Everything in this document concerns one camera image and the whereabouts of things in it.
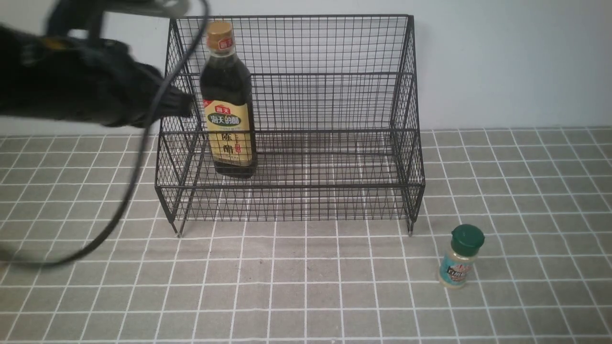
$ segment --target white wall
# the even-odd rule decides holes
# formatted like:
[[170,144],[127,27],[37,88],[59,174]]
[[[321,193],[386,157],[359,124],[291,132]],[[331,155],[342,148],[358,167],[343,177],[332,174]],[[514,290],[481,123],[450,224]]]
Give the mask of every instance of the white wall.
[[[192,1],[190,14],[199,14]],[[610,0],[209,2],[216,15],[413,14],[423,128],[612,125]],[[41,32],[52,3],[0,0],[0,22]],[[167,28],[164,19],[111,14],[105,37],[163,69]],[[42,123],[2,118],[0,134],[118,132]]]

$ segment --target spice jar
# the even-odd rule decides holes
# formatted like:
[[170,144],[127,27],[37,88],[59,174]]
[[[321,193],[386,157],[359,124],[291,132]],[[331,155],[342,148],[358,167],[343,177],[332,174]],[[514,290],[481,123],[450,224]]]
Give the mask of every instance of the spice jar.
[[460,225],[452,231],[450,248],[444,255],[438,279],[446,288],[459,289],[472,269],[485,235],[472,225]]

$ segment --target vinegar bottle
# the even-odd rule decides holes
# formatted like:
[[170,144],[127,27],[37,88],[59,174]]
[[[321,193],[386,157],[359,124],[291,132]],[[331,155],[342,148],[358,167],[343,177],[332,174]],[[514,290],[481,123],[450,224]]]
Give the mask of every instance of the vinegar bottle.
[[251,73],[236,55],[231,23],[210,23],[206,45],[211,54],[200,90],[215,170],[248,179],[257,167]]

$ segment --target yellow label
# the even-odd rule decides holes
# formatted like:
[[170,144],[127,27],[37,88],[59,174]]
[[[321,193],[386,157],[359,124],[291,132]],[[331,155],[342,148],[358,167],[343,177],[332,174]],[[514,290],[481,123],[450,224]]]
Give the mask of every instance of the yellow label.
[[236,166],[249,166],[253,162],[251,134],[233,133],[250,130],[247,104],[236,106],[219,100],[204,101],[204,117],[215,161]]

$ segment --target gold bottle cap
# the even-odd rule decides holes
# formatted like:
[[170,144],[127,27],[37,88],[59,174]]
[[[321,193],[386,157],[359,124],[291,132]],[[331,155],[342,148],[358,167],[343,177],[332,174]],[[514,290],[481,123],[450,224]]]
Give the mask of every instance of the gold bottle cap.
[[234,31],[231,23],[213,21],[206,29],[206,45],[213,50],[227,50],[234,46]]

